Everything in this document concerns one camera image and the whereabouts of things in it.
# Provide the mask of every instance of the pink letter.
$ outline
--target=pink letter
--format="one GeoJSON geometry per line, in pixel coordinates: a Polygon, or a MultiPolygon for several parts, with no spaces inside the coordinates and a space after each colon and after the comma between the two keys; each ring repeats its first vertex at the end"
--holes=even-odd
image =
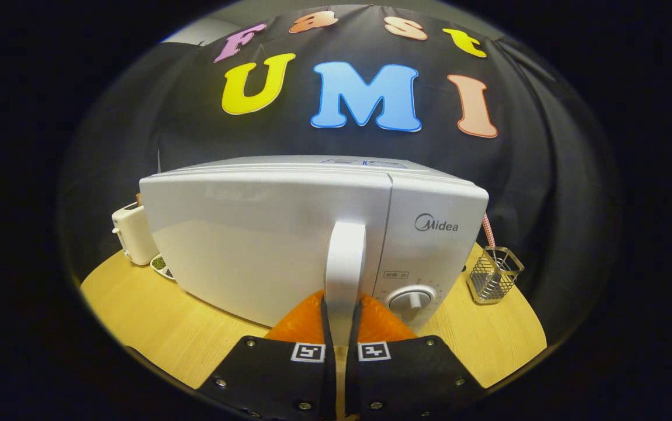
{"type": "Polygon", "coordinates": [[[458,120],[459,130],[474,136],[496,137],[497,128],[489,120],[484,101],[484,82],[464,75],[448,75],[448,80],[456,85],[461,96],[463,117],[458,120]]]}
{"type": "Polygon", "coordinates": [[[250,40],[253,39],[253,35],[255,35],[254,32],[263,31],[265,27],[266,24],[262,23],[260,25],[251,27],[250,29],[245,29],[243,32],[238,32],[235,35],[231,35],[229,38],[227,38],[227,44],[223,49],[221,49],[221,54],[214,59],[214,62],[216,63],[217,61],[222,61],[227,57],[232,57],[239,53],[240,49],[237,48],[237,46],[249,43],[250,40]]]}

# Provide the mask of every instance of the yellow letter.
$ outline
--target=yellow letter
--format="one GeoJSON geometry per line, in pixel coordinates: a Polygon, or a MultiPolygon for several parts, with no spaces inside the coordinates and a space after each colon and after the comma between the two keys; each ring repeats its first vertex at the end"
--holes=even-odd
{"type": "Polygon", "coordinates": [[[388,16],[383,19],[387,25],[385,29],[394,35],[413,38],[414,40],[424,41],[427,34],[421,31],[422,26],[413,20],[402,19],[400,17],[388,16]]]}
{"type": "Polygon", "coordinates": [[[301,18],[294,21],[294,26],[290,27],[290,34],[305,32],[311,27],[333,25],[337,20],[338,19],[334,19],[334,13],[331,11],[310,13],[309,15],[302,16],[301,18]]]}
{"type": "Polygon", "coordinates": [[[239,115],[258,111],[272,103],[282,91],[287,62],[293,58],[295,56],[292,53],[267,58],[264,61],[264,64],[269,66],[266,85],[261,92],[254,96],[245,96],[244,91],[245,81],[248,80],[248,72],[255,68],[255,63],[241,64],[229,69],[224,74],[224,77],[227,78],[227,84],[224,85],[224,92],[221,93],[222,109],[229,114],[239,115]]]}
{"type": "Polygon", "coordinates": [[[482,50],[477,50],[474,44],[478,44],[479,41],[475,40],[472,37],[469,37],[464,31],[459,31],[457,29],[448,29],[444,27],[443,32],[448,33],[453,37],[453,42],[456,43],[456,46],[463,51],[466,51],[469,54],[472,54],[477,57],[484,58],[486,53],[482,50]]]}
{"type": "Polygon", "coordinates": [[[448,75],[448,80],[456,85],[461,96],[463,117],[458,120],[459,130],[474,136],[496,137],[497,128],[489,120],[484,101],[484,82],[464,75],[448,75]]]}

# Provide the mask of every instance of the small plate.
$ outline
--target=small plate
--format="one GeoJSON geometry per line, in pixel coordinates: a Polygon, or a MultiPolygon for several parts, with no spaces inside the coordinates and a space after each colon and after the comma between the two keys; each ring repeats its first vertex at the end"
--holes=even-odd
{"type": "Polygon", "coordinates": [[[167,267],[166,263],[165,263],[165,267],[163,267],[162,269],[157,269],[156,267],[154,267],[154,261],[156,261],[159,258],[162,258],[162,253],[159,253],[158,255],[154,256],[154,258],[151,259],[151,262],[149,263],[149,266],[151,266],[151,268],[154,269],[154,271],[157,272],[157,274],[160,274],[167,279],[175,280],[175,277],[173,277],[172,272],[171,272],[170,268],[167,267]]]}

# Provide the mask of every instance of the green food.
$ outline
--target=green food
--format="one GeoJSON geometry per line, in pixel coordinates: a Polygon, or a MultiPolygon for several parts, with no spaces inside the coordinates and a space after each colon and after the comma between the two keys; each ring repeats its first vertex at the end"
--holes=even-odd
{"type": "Polygon", "coordinates": [[[167,266],[165,259],[163,259],[161,256],[154,259],[154,261],[151,262],[151,265],[154,266],[157,270],[163,269],[163,267],[167,266]]]}

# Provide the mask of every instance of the midea logo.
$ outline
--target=midea logo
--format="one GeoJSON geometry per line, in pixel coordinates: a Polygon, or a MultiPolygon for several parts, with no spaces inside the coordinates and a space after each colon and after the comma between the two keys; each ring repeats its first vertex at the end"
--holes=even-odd
{"type": "Polygon", "coordinates": [[[458,226],[448,223],[448,221],[439,222],[429,213],[422,213],[414,221],[414,227],[419,231],[428,231],[430,229],[440,231],[458,231],[458,226]]]}

